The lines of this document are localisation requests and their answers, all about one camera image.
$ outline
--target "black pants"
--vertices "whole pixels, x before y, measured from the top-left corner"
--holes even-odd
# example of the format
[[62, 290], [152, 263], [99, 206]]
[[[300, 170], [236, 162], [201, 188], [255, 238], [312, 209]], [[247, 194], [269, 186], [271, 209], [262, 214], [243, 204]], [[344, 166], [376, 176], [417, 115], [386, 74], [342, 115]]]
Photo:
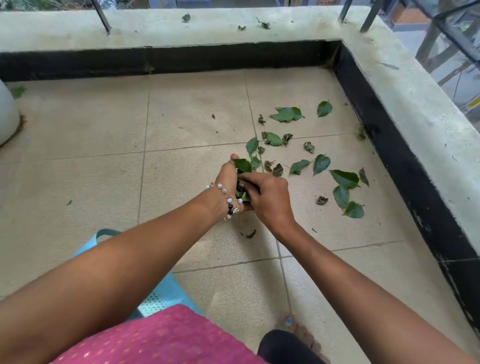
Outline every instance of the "black pants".
[[257, 354], [270, 364], [325, 364], [300, 339], [283, 330], [268, 332]]

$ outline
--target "pink fabric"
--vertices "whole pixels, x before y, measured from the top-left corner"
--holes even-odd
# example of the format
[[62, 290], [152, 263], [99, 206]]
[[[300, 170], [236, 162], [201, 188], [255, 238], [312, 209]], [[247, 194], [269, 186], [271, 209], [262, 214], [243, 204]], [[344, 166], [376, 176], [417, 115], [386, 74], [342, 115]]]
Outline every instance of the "pink fabric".
[[180, 304], [86, 338], [52, 363], [59, 362], [265, 364], [242, 342]]

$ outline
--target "white planter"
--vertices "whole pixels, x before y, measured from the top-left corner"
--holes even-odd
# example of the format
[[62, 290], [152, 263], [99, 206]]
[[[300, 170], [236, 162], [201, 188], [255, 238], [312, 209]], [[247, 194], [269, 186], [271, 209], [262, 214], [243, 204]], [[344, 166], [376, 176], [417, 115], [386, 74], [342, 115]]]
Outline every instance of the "white planter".
[[9, 140], [19, 124], [20, 112], [9, 89], [0, 81], [0, 145]]

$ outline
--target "beige tile floor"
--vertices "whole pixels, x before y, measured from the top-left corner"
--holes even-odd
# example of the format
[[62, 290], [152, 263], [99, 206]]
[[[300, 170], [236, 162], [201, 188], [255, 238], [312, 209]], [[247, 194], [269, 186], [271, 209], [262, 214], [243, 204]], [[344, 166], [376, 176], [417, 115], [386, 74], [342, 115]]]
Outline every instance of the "beige tile floor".
[[[480, 358], [468, 326], [398, 191], [333, 74], [319, 68], [165, 74], [23, 83], [25, 129], [0, 149], [0, 298], [67, 260], [97, 229], [128, 229], [198, 194], [231, 153], [262, 130], [292, 133], [263, 160], [313, 159], [364, 167], [370, 188], [352, 191], [363, 219], [341, 216], [327, 172], [287, 176], [300, 224], [319, 242], [399, 297], [466, 352]], [[316, 106], [330, 100], [321, 119]], [[298, 106], [305, 119], [267, 118]], [[267, 120], [257, 123], [259, 114]], [[318, 195], [331, 199], [315, 204]], [[244, 235], [253, 229], [251, 239]], [[175, 276], [224, 330], [256, 350], [291, 310], [333, 363], [367, 362], [331, 306], [289, 251], [253, 213], [221, 222], [175, 266]]]

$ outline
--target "beaded bracelet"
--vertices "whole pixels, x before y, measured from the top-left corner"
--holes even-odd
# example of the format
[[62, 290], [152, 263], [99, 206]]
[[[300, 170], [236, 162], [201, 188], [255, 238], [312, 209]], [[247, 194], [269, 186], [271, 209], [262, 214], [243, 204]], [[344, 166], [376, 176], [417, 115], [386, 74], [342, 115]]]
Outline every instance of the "beaded bracelet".
[[232, 196], [229, 196], [227, 194], [227, 190], [223, 187], [223, 185], [221, 183], [219, 184], [215, 184], [215, 183], [210, 183], [208, 186], [206, 186], [206, 188], [210, 188], [210, 187], [213, 187], [213, 186], [217, 186], [217, 188], [219, 190], [222, 191], [222, 193], [225, 195], [225, 197], [227, 198], [227, 203], [228, 203], [228, 213], [227, 213], [227, 216], [225, 216], [223, 218], [223, 220], [227, 220], [227, 219], [231, 219], [232, 218], [232, 215], [233, 214], [238, 214], [240, 212], [240, 209], [238, 207], [233, 207], [232, 205], [232, 202], [233, 201], [238, 201], [239, 204], [242, 204], [243, 203], [243, 200], [241, 198], [234, 198]]

